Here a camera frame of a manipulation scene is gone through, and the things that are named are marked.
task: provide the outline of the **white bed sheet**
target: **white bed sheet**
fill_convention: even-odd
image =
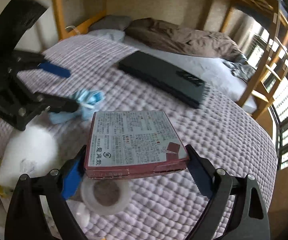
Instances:
[[[124,43],[178,66],[204,80],[235,102],[240,99],[247,87],[243,80],[231,74],[231,70],[223,64],[221,58],[193,57],[152,49],[129,36],[125,36]],[[254,97],[250,96],[242,108],[249,114],[254,113],[257,109]]]

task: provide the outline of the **bed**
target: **bed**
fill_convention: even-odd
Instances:
[[[106,16],[106,0],[103,0],[103,10],[99,13],[92,16],[87,21],[83,22],[75,29],[71,31],[66,30],[64,16],[63,16],[63,4],[62,0],[52,0],[54,7],[54,15],[57,25],[57,31],[59,39],[66,39],[68,37],[77,35],[77,34],[86,34],[88,32],[88,27],[98,20]],[[281,80],[286,75],[288,68],[285,61],[288,59],[288,15],[285,14],[285,10],[281,7],[283,1],[281,0],[231,0],[231,5],[228,7],[225,19],[222,23],[220,29],[221,32],[225,31],[225,28],[228,25],[230,17],[233,12],[233,8],[237,7],[245,13],[256,18],[257,21],[261,22],[269,32],[269,44],[267,45],[266,50],[263,53],[263,56],[258,64],[258,67],[247,82],[247,86],[242,92],[242,95],[238,97],[236,103],[243,107],[246,111],[252,113],[251,116],[257,120],[261,114],[273,103],[274,101],[274,92],[278,88]],[[282,33],[283,40],[280,41],[280,23],[284,26]],[[272,42],[278,43],[277,51],[272,50]],[[285,56],[280,59],[279,53],[285,51]],[[274,64],[280,62],[279,69],[274,69]],[[270,75],[274,80],[274,85],[271,89],[268,89],[264,86],[263,82],[266,79],[267,75]],[[236,82],[232,83],[231,89],[234,90]],[[251,102],[256,103],[256,110],[250,108]]]
[[[191,144],[202,156],[229,174],[244,177],[254,174],[268,209],[273,193],[277,157],[268,134],[231,99],[208,85],[200,109],[192,109],[162,90],[119,70],[119,60],[136,48],[102,37],[79,35],[65,39],[44,52],[54,64],[70,69],[71,77],[61,79],[41,70],[20,73],[32,90],[68,96],[81,88],[102,90],[106,100],[98,110],[163,109],[182,142]],[[50,124],[47,113],[32,122],[47,127],[60,144],[60,157],[74,157],[87,141],[89,122],[76,118],[64,124]],[[12,127],[0,120],[0,159]],[[132,200],[114,216],[91,213],[84,233],[113,239],[184,239],[201,216],[208,199],[202,196],[187,170],[131,181]],[[7,209],[10,195],[0,190]],[[228,222],[233,196],[227,203],[214,237],[219,237]],[[56,229],[48,220],[52,232]]]
[[[124,43],[172,63],[201,78],[234,102],[240,99],[247,86],[243,80],[231,74],[231,70],[223,64],[221,58],[194,57],[152,49],[129,36],[124,38]],[[249,114],[254,113],[257,109],[254,97],[249,97],[242,108]]]

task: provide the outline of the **blue cloth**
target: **blue cloth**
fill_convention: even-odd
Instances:
[[[82,89],[72,94],[70,98],[75,99],[80,104],[78,110],[73,113],[49,113],[48,116],[52,124],[64,123],[77,116],[81,116],[83,120],[90,119],[95,112],[95,105],[102,102],[105,96],[102,91]]]

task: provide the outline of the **wooden bed frame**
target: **wooden bed frame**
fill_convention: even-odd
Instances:
[[[247,101],[247,99],[251,95],[253,95],[256,99],[258,106],[257,110],[252,114],[252,117],[256,120],[273,103],[273,95],[279,84],[281,83],[281,80],[284,78],[288,71],[288,68],[285,65],[286,59],[288,60],[288,20],[280,10],[281,5],[279,0],[231,0],[230,6],[226,12],[224,21],[220,29],[221,32],[224,32],[226,27],[228,26],[231,15],[233,14],[234,6],[236,4],[252,8],[260,14],[264,15],[265,17],[272,19],[270,28],[269,30],[267,30],[269,32],[268,41],[273,40],[279,45],[276,52],[272,50],[271,46],[267,46],[262,58],[260,59],[255,74],[249,80],[247,88],[239,101],[236,102],[240,107],[242,107]],[[64,21],[62,0],[53,0],[53,7],[58,36],[60,40],[69,38],[77,34],[86,34],[88,32],[89,26],[91,26],[93,23],[97,22],[106,15],[106,0],[104,0],[102,11],[100,11],[96,15],[91,16],[88,20],[68,32],[65,29],[67,28],[67,26]],[[278,39],[280,23],[282,23],[282,25],[286,29],[286,34],[282,42]],[[280,59],[279,54],[282,50],[285,51],[285,56]],[[278,63],[279,60],[282,60],[283,68],[275,72],[272,67],[274,63]],[[265,76],[268,75],[268,73],[271,73],[276,79],[270,91],[267,91],[263,84],[263,80]]]

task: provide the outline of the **wooden ladder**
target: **wooden ladder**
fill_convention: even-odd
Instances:
[[[242,107],[249,96],[253,95],[257,103],[257,110],[252,114],[252,117],[255,120],[257,120],[260,115],[263,114],[263,112],[274,102],[273,95],[280,85],[282,79],[288,72],[288,67],[285,64],[285,61],[288,60],[288,21],[283,15],[282,11],[279,9],[279,6],[279,1],[275,0],[275,4],[273,5],[273,19],[269,29],[267,47],[260,59],[256,72],[250,79],[246,90],[237,102],[237,104]],[[278,39],[281,23],[286,28],[286,34],[282,42]],[[272,50],[271,45],[269,45],[270,41],[272,41],[272,43],[275,41],[278,44],[278,49],[275,52]],[[282,50],[284,50],[285,55],[282,59],[280,59],[279,54]],[[276,65],[277,63],[282,64],[282,67],[278,71],[275,71],[273,65]],[[263,84],[268,73],[272,73],[275,78],[275,83],[270,91],[268,91]]]

